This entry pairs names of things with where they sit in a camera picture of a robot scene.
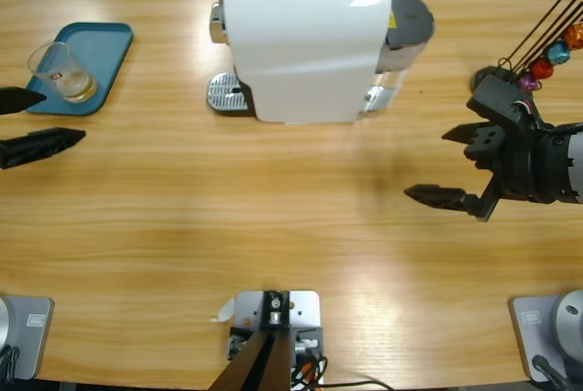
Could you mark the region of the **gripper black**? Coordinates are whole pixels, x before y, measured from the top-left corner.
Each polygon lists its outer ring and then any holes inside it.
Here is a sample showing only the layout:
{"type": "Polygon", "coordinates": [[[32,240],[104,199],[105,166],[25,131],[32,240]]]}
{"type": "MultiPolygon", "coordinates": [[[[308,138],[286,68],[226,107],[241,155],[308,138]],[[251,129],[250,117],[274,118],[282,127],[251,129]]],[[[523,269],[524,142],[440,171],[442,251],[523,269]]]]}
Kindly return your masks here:
{"type": "Polygon", "coordinates": [[[459,188],[415,184],[404,194],[430,208],[463,211],[488,221],[501,200],[569,202],[569,126],[501,129],[490,122],[461,124],[442,139],[465,145],[464,155],[492,178],[482,196],[459,188]]]}

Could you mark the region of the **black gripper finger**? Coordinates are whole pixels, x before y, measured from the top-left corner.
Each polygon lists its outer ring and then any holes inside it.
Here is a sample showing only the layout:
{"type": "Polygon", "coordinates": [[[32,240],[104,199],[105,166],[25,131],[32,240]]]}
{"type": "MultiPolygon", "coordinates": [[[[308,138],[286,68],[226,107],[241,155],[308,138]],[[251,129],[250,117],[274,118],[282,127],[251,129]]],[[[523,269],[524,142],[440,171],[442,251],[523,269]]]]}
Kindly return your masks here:
{"type": "Polygon", "coordinates": [[[45,100],[45,95],[23,87],[1,87],[0,114],[18,113],[45,100]]]}
{"type": "Polygon", "coordinates": [[[28,133],[14,139],[1,140],[1,169],[9,169],[74,147],[86,132],[80,129],[51,128],[28,133]]]}

